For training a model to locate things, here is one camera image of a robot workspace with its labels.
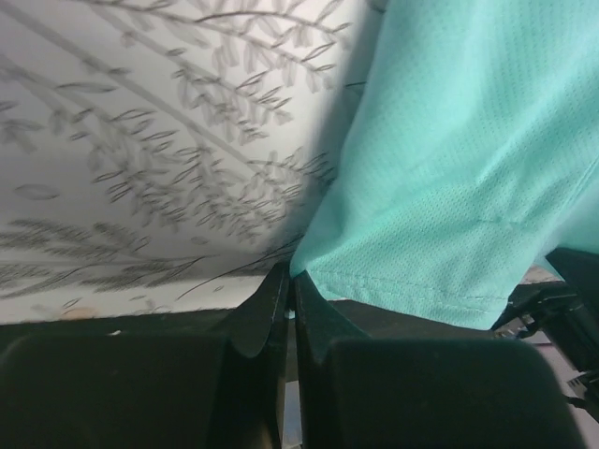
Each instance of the leaf pattern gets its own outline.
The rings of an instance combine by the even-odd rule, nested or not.
[[[31,44],[6,51],[0,30],[1,157],[18,158],[0,311],[30,297],[33,319],[172,311],[288,258],[335,175],[303,104],[332,98],[366,1],[48,1],[98,40],[0,0]]]

